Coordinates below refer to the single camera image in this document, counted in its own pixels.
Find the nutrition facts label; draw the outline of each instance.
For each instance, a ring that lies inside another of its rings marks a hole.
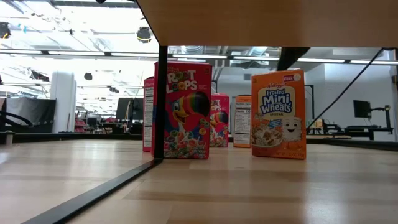
[[[250,144],[251,103],[236,103],[235,110],[235,144]]]
[[[152,144],[152,115],[154,109],[154,88],[145,88],[144,147]]]

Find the wooden shelf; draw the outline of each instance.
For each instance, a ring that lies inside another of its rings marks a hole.
[[[397,0],[139,0],[160,45],[396,47]]]

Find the white column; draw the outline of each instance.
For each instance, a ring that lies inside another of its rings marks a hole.
[[[73,72],[54,71],[50,98],[56,99],[53,133],[74,131],[76,106],[76,80]]]

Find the cereal box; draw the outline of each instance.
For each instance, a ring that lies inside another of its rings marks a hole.
[[[154,77],[144,80],[144,129],[142,130],[142,150],[152,148],[152,117],[154,109]]]
[[[155,95],[157,89],[155,64]],[[211,65],[169,62],[166,79],[165,158],[207,159],[210,142]],[[152,125],[152,142],[155,123]]]
[[[236,96],[234,147],[250,147],[251,95]]]
[[[252,154],[305,159],[304,104],[302,70],[252,76]]]
[[[210,147],[228,147],[229,96],[211,94]]]

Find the computer monitor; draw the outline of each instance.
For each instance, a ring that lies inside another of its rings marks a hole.
[[[354,115],[356,118],[372,118],[370,102],[354,100]]]
[[[128,117],[127,119],[142,120],[144,119],[144,101],[142,98],[119,98],[118,108],[116,110],[116,119],[126,119],[127,106]]]

